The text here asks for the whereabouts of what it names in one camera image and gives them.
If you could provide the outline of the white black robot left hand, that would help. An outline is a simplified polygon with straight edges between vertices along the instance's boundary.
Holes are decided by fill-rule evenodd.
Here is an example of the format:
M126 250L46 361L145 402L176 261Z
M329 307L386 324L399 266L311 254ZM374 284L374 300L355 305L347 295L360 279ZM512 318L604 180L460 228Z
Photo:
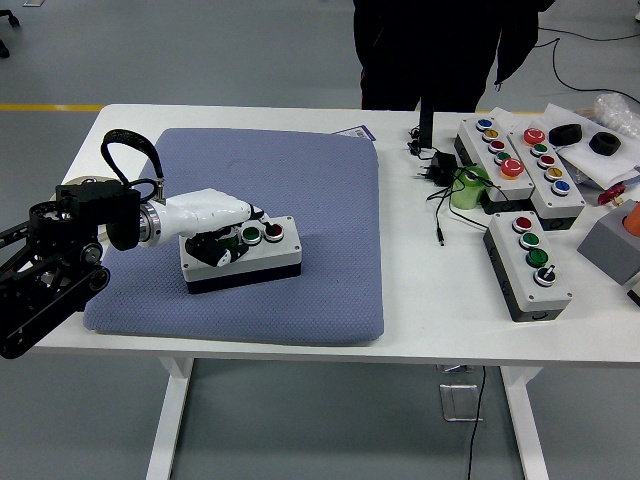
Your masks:
M150 200L140 206L139 245L155 247L176 236L183 237L190 256L207 265L222 267L238 260L247 249L227 247L219 239L238 233L250 220L270 223L264 210L211 188L162 202Z

